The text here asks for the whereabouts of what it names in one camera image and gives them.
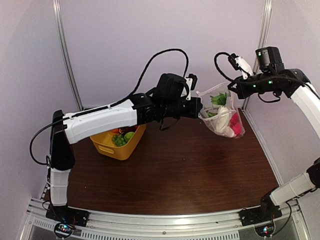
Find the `white plush daikon radish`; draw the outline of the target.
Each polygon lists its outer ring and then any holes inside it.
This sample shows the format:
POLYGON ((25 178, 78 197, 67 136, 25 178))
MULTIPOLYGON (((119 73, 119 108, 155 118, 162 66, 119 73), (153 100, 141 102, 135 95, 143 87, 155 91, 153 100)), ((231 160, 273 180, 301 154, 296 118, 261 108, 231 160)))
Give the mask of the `white plush daikon radish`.
POLYGON ((226 92, 210 97, 211 103, 218 106, 215 114, 216 118, 211 120, 211 124, 214 127, 214 130, 219 134, 226 131, 225 128, 228 126, 231 119, 230 110, 226 107, 227 97, 228 95, 226 92))

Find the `yellow plastic basket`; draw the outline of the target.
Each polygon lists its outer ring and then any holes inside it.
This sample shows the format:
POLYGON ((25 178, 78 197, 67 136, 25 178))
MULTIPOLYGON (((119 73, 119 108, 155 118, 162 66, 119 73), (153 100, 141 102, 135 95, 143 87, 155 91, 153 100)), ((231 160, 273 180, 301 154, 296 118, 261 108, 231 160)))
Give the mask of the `yellow plastic basket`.
POLYGON ((119 132, 114 133, 112 130, 105 131, 90 137, 96 150, 104 156, 111 157, 116 160, 124 161, 127 160, 133 151, 136 149, 138 143, 140 142, 145 130, 147 128, 146 124, 135 125, 137 130, 134 132, 132 138, 127 141, 127 144, 121 147, 117 147, 112 142, 112 137, 114 135, 125 136, 125 134, 120 134, 119 132))

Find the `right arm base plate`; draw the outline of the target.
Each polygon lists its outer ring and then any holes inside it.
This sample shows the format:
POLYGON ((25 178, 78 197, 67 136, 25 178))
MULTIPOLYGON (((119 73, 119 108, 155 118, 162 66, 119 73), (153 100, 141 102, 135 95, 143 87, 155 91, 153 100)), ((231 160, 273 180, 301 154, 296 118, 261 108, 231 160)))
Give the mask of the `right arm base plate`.
POLYGON ((274 213, 263 213, 261 207, 243 208, 238 214, 243 227, 270 222, 283 215, 280 209, 274 213))

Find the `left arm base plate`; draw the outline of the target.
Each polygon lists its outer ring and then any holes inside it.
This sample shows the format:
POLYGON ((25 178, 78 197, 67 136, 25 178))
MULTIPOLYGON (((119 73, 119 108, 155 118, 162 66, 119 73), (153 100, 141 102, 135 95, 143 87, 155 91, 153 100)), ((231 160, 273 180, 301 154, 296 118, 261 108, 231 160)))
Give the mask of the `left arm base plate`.
POLYGON ((86 227, 90 213, 68 206, 49 206, 45 217, 71 226, 86 227))

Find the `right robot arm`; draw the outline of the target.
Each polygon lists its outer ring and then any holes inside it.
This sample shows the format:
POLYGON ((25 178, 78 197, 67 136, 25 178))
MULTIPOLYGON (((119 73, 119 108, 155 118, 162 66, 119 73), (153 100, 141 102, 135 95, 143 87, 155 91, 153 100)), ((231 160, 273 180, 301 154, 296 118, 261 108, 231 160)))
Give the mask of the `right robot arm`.
MULTIPOLYGON (((246 99, 253 94, 271 92, 275 102, 280 101, 281 94, 291 99, 305 115, 314 131, 320 132, 320 97, 308 77, 297 68, 285 68, 280 51, 269 46, 255 51, 259 74, 240 56, 232 53, 228 61, 242 75, 231 80, 228 89, 237 94, 239 99, 246 99)), ((289 182, 275 188, 260 200, 256 210, 259 220, 266 221, 274 215, 279 206, 312 192, 320 187, 320 161, 317 159, 304 173, 289 182)))

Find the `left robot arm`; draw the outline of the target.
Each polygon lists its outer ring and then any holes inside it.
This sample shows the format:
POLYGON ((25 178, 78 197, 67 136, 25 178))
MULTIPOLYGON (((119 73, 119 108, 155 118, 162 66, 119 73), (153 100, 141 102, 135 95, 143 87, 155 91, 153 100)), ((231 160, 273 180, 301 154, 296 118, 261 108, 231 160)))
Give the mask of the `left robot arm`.
POLYGON ((200 98, 192 97, 198 78, 173 73, 160 76, 155 88, 134 93, 118 103, 64 114, 57 110, 52 117, 49 147, 50 202, 52 213, 61 222, 72 218, 67 199, 69 174, 75 165, 72 145, 106 131, 140 126, 165 118, 196 119, 202 108, 200 98))

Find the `clear zip top bag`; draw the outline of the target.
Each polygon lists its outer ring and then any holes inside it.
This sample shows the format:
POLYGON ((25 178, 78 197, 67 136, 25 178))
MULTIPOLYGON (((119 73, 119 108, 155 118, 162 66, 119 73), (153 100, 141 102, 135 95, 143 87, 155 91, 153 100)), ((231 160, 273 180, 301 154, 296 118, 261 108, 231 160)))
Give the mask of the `clear zip top bag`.
POLYGON ((228 83, 222 82, 208 90, 197 91, 202 103, 198 117, 209 130, 218 136, 236 139, 244 135, 239 110, 234 105, 234 95, 228 83))

